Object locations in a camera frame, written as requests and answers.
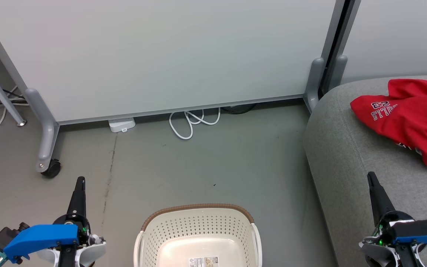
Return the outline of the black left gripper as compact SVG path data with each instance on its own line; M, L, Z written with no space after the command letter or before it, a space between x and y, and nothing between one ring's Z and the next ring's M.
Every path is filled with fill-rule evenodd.
M105 243L106 240L100 235L91 232L90 223L86 217L86 195L85 177L78 177L73 190L67 214L57 218L53 224L73 224L76 225L78 246L92 246Z

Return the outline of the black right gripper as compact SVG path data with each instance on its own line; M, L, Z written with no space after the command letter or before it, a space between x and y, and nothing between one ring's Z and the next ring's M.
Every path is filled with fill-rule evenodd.
M405 212L395 210L384 187L378 181L375 172L368 172L367 181L375 225L373 236L378 238L376 241L377 245L387 247L393 243L393 238L383 238L383 234L395 223L408 223L414 221L414 219Z

